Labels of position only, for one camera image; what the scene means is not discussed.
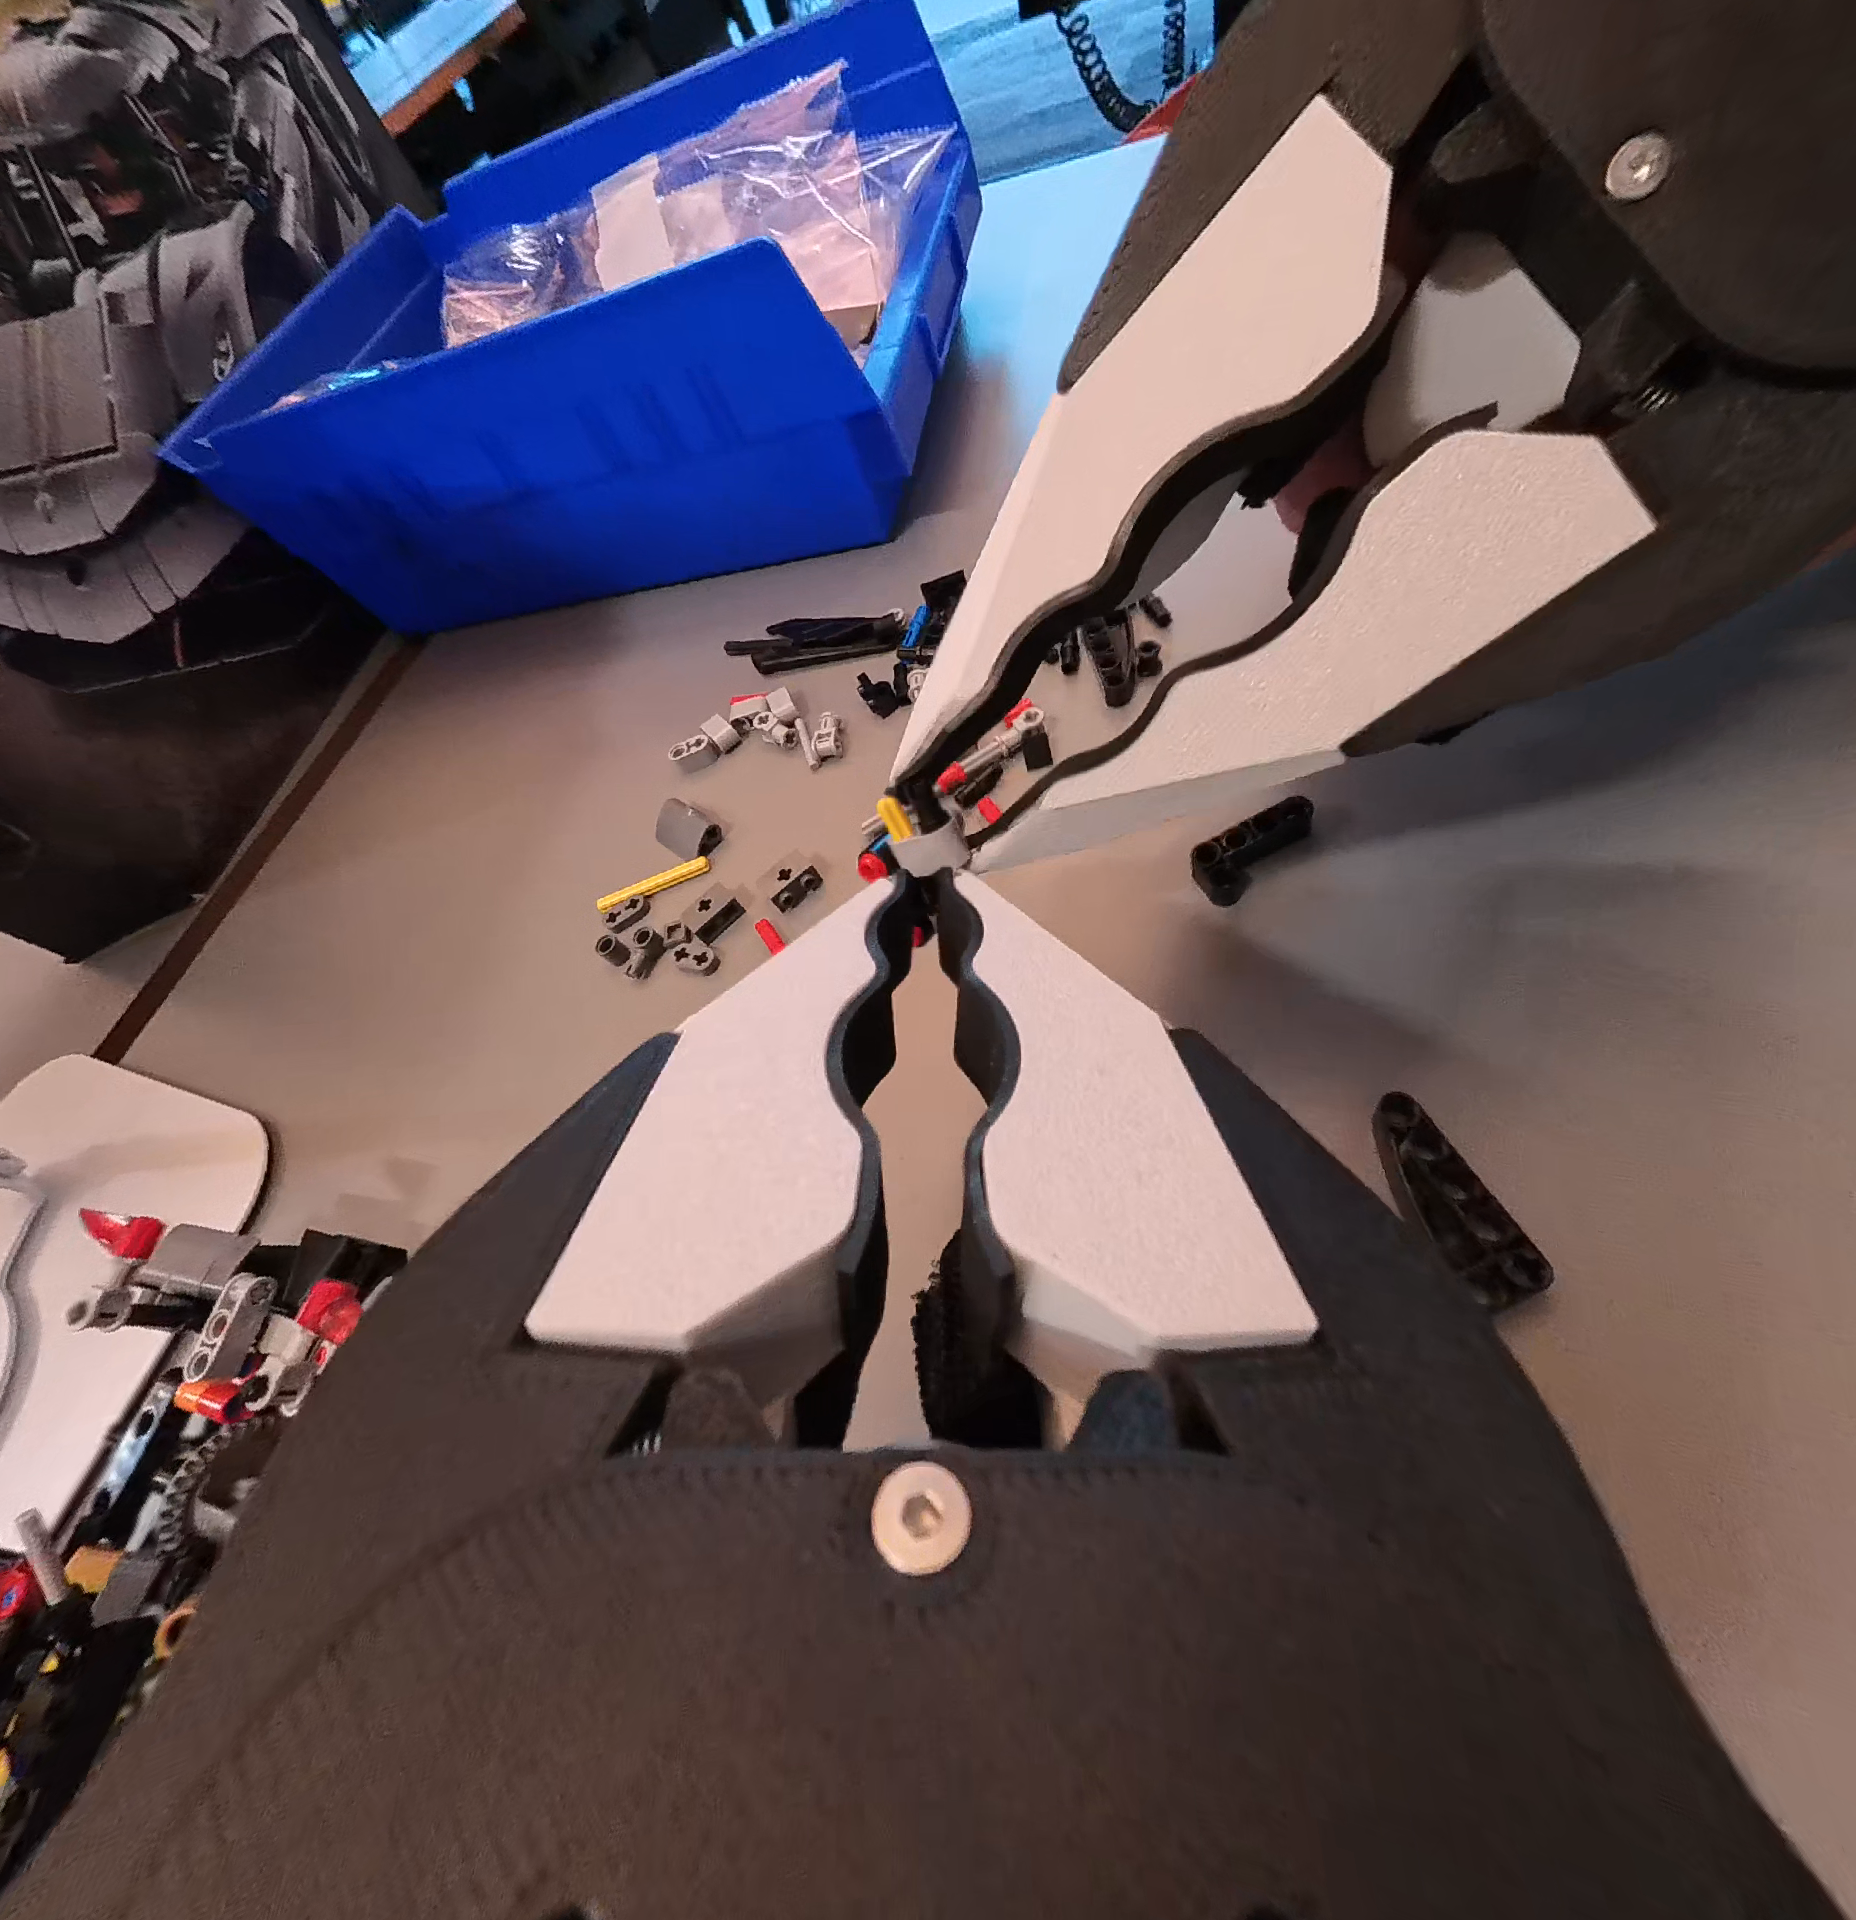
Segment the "black curved lego beam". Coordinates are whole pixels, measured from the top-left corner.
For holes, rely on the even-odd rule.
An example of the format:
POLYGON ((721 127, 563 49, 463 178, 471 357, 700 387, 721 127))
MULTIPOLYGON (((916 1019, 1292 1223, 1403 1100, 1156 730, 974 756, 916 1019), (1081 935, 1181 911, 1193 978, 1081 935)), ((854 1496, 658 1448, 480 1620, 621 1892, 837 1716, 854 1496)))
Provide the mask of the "black curved lego beam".
POLYGON ((1373 1140, 1403 1220, 1482 1307, 1520 1307, 1554 1286, 1552 1261, 1419 1100, 1387 1092, 1373 1140))

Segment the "partly built lego model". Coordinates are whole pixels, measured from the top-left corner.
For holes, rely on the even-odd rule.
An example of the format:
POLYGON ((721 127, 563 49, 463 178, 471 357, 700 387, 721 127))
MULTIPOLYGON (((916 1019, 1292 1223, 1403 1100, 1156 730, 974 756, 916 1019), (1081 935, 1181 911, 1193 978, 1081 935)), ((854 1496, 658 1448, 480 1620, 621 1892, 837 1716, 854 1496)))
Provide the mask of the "partly built lego model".
POLYGON ((68 1329, 172 1336, 73 1519, 0 1547, 0 1896, 160 1686, 243 1506, 410 1252, 79 1210, 115 1269, 68 1329))

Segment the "small yellow-axle lego assembly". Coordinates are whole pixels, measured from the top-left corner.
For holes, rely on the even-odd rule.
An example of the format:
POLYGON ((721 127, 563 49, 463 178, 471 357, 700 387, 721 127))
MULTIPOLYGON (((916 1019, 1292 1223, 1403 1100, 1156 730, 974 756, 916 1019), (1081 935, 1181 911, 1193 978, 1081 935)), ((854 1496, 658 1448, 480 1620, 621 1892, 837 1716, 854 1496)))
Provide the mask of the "small yellow-axle lego assembly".
POLYGON ((901 923, 909 947, 921 947, 936 930, 936 877, 967 862, 967 841, 956 816, 941 813, 940 823, 921 829, 897 797, 881 797, 865 823, 865 845, 855 872, 871 885, 900 888, 901 923))

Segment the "pile of lego pieces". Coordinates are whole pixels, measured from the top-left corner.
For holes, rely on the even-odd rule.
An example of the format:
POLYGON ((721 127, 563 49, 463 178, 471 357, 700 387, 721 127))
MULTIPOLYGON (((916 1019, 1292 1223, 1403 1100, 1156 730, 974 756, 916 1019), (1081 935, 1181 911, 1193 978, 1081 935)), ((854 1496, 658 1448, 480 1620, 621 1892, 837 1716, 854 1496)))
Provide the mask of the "pile of lego pieces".
MULTIPOLYGON (((677 739, 667 756, 672 772, 717 767, 754 738, 801 756, 812 771, 843 762, 843 713, 805 709, 790 676, 823 664, 855 664, 855 694, 874 717, 906 713, 924 691, 963 587, 965 573, 954 570, 927 580, 910 607, 790 617, 764 625, 758 635, 730 640, 725 653, 750 664, 761 684, 731 696, 728 706, 677 739)), ((1048 646, 1045 660, 1065 676, 1091 671, 1104 705, 1127 706, 1144 682, 1164 673, 1171 625, 1174 614, 1163 597, 1142 591, 1118 612, 1065 632, 1048 646)), ((956 823, 977 831, 999 822, 1004 779, 1014 771, 1052 771, 1054 763, 1054 729, 1036 697, 1023 696, 1004 723, 941 771, 936 790, 956 823)), ((656 811, 655 836, 669 862, 656 874, 601 897, 597 953, 630 978, 651 976, 663 960, 684 973, 711 976, 721 968, 721 939, 750 917, 750 906, 737 893, 708 888, 725 829, 699 803, 669 794, 656 811)))

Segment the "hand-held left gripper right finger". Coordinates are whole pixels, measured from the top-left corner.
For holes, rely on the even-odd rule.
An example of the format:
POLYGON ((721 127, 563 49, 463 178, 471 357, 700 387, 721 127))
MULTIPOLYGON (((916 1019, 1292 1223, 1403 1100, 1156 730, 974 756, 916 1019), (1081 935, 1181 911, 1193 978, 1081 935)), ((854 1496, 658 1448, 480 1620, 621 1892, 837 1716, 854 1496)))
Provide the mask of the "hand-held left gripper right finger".
POLYGON ((1319 1317, 1171 1025, 967 874, 936 877, 963 1143, 951 1317, 981 1364, 1088 1402, 1113 1371, 1299 1347, 1319 1317))

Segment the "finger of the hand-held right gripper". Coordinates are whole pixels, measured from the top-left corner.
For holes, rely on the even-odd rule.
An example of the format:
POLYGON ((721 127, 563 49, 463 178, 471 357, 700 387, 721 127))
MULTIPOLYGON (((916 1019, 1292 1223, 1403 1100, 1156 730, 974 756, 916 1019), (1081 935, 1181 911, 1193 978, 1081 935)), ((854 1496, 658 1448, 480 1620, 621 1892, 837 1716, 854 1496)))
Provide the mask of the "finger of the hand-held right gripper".
POLYGON ((1325 94, 1174 259, 1036 424, 893 763, 910 816, 1017 699, 1012 664, 1057 614, 1125 605, 1206 541, 1248 436, 1346 366, 1382 303, 1393 168, 1325 94))
POLYGON ((1459 420, 1362 492, 1289 612, 1176 666, 1127 734, 1058 763, 967 865, 1081 853, 1340 767, 1356 734, 1652 529, 1600 436, 1459 420))

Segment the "black angled lego beam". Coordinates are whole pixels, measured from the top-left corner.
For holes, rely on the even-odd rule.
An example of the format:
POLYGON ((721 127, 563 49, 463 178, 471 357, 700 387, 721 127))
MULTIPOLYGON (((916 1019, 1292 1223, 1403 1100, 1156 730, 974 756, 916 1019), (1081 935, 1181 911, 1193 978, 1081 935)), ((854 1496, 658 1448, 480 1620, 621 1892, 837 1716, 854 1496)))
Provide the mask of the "black angled lego beam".
POLYGON ((1237 904, 1250 888, 1255 865, 1307 841, 1314 815, 1311 797, 1290 794, 1193 843, 1188 874, 1197 893, 1214 906, 1237 904))

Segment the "dark printed lego box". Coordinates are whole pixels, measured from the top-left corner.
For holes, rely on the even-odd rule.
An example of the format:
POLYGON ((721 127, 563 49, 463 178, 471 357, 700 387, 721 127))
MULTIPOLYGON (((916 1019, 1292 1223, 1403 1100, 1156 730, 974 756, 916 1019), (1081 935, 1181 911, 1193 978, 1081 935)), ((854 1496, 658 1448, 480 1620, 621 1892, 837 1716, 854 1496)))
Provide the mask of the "dark printed lego box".
POLYGON ((0 931, 185 911, 381 623, 162 447, 422 182, 324 5, 0 1, 0 931))

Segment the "clear plastic parts bags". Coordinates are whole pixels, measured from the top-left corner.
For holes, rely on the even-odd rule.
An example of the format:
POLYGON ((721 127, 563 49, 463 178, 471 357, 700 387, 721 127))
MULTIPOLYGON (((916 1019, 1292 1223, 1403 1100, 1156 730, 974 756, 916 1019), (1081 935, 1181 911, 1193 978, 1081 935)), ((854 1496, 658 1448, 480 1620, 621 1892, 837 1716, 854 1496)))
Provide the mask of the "clear plastic parts bags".
POLYGON ((372 436, 601 430, 684 463, 819 424, 910 468, 981 213, 921 37, 774 35, 385 216, 246 365, 249 415, 416 412, 372 436))

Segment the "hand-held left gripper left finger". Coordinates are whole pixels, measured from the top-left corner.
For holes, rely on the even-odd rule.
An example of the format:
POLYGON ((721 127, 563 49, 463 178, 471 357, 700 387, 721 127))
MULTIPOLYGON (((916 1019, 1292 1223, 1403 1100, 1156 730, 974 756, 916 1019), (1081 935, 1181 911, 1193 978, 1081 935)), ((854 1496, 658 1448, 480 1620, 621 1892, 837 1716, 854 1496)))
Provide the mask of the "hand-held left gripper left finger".
POLYGON ((756 1405, 807 1396, 845 1420, 887 1314, 866 1103, 906 971, 890 877, 677 1027, 529 1309, 533 1342, 717 1368, 756 1405))

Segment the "blue plastic bin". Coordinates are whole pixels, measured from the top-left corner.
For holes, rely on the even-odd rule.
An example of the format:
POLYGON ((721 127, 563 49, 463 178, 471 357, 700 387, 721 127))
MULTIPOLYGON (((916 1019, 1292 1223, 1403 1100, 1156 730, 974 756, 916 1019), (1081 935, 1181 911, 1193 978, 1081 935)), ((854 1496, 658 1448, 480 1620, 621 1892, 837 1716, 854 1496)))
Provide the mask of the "blue plastic bin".
POLYGON ((917 8, 839 5, 391 210, 160 455, 404 634, 885 544, 978 220, 917 8), (770 241, 442 346, 463 242, 835 62, 857 133, 951 133, 866 360, 770 241))

